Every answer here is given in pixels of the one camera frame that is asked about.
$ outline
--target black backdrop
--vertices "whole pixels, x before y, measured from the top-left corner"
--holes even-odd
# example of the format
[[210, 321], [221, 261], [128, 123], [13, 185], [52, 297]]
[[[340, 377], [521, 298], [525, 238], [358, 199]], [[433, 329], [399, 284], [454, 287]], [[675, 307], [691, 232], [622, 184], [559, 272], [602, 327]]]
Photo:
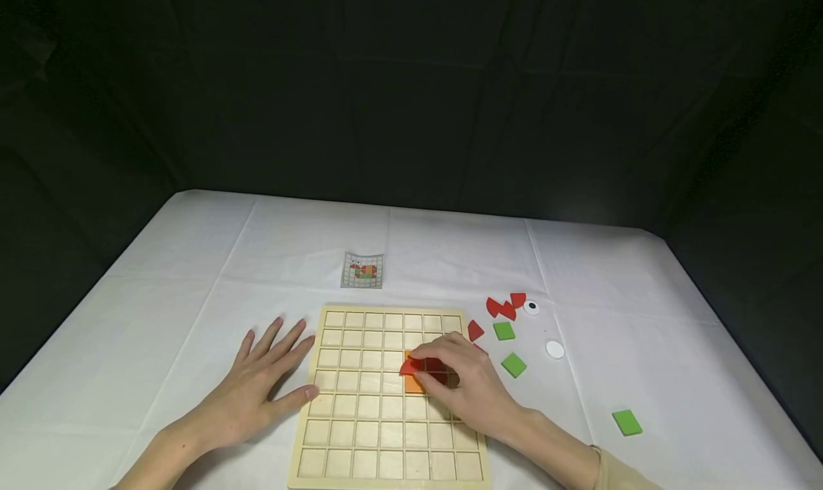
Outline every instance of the black backdrop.
[[822, 4], [1, 0], [0, 388], [208, 188], [653, 231], [819, 454]]

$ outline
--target forearm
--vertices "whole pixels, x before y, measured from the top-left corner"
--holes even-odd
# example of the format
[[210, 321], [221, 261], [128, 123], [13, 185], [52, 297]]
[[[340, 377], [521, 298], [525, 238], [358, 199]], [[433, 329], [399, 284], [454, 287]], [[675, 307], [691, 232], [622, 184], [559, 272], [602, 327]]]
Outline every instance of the forearm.
[[592, 490], [600, 456], [534, 409], [522, 409], [500, 441], [545, 470], [569, 490]]
[[170, 490], [203, 453], [201, 442], [185, 426], [170, 424], [158, 432], [112, 490]]

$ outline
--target sleeve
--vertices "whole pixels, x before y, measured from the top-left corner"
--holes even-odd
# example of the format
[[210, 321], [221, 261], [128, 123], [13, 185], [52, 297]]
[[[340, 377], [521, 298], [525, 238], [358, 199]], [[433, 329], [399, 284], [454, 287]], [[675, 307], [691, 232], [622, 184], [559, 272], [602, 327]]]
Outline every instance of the sleeve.
[[660, 486], [645, 479], [643, 474], [613, 457], [610, 452], [592, 447], [600, 454], [600, 472], [594, 490], [661, 490]]

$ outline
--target red puzzle piece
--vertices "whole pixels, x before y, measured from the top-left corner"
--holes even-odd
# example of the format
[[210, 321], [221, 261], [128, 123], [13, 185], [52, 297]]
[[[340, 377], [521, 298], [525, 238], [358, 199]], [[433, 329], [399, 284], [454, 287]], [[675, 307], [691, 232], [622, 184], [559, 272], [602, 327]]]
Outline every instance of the red puzzle piece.
[[515, 309], [523, 306], [524, 302], [526, 301], [526, 294], [523, 291], [520, 291], [518, 294], [511, 294], [512, 306]]
[[475, 321], [471, 321], [471, 322], [468, 323], [468, 341], [469, 342], [474, 342], [478, 338], [482, 337], [483, 333], [486, 333], [486, 332], [483, 331], [483, 328], [480, 327], [480, 324], [478, 324]]
[[411, 376], [421, 370], [423, 370], [423, 360], [413, 358], [407, 358], [406, 361], [403, 361], [403, 365], [400, 367], [400, 373], [403, 376]]
[[514, 306], [509, 301], [505, 301], [503, 307], [500, 308], [500, 315], [508, 318], [510, 321], [513, 321], [517, 317], [517, 312], [514, 310]]
[[488, 310], [492, 316], [497, 316], [502, 308], [503, 306], [500, 306], [500, 303], [491, 297], [486, 300], [486, 310]]

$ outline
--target printed pattern picture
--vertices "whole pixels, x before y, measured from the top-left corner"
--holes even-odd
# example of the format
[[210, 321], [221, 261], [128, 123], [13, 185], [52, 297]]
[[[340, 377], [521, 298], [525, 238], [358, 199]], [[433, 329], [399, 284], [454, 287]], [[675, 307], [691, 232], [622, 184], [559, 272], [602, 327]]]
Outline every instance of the printed pattern picture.
[[343, 259], [342, 289], [382, 289], [383, 255], [358, 256], [346, 252]]

